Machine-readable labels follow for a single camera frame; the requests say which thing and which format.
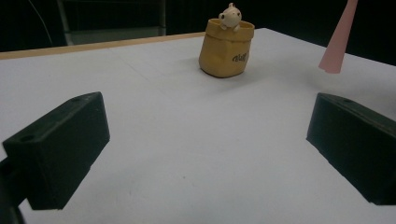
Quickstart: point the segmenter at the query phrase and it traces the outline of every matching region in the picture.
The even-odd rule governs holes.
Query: black wall
[[[64,33],[56,0],[31,0],[47,25],[27,0],[0,1],[0,51],[64,46]]]
[[[65,1],[73,30],[127,28],[156,25],[159,0]],[[126,2],[136,3],[127,7]],[[32,0],[52,38],[27,0],[0,1],[0,51],[64,46],[64,33],[56,0]],[[202,32],[208,19],[216,18],[230,0],[167,0],[168,35]],[[243,20],[327,46],[347,0],[239,0]],[[391,1],[360,0],[346,52],[396,65],[396,14]]]

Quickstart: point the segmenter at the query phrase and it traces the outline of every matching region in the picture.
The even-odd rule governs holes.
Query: ceramic figurine
[[[199,65],[210,76],[233,77],[244,72],[254,25],[241,19],[239,9],[230,3],[218,18],[208,20]]]
[[[226,30],[227,27],[231,27],[234,32],[237,32],[240,28],[239,22],[242,20],[242,13],[233,3],[230,3],[228,8],[219,14],[219,19],[221,20],[221,29]]]

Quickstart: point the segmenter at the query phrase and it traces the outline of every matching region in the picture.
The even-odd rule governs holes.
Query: burlap sack figure
[[[240,21],[237,31],[221,25],[221,19],[208,21],[199,64],[211,76],[233,77],[244,72],[248,63],[254,25]]]

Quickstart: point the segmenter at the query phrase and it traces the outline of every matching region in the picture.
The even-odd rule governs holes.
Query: wooden table edge
[[[138,44],[147,44],[147,43],[163,42],[169,40],[200,37],[204,35],[205,32],[190,33],[183,35],[162,35],[162,36],[154,36],[154,37],[139,38],[139,39],[119,40],[119,41],[64,46],[64,47],[47,48],[47,49],[27,49],[27,50],[8,51],[8,52],[0,52],[0,60],[63,54],[63,53],[71,53],[71,52],[78,52],[78,51],[92,50],[92,49],[108,49],[108,48],[116,48],[122,46],[131,46]]]

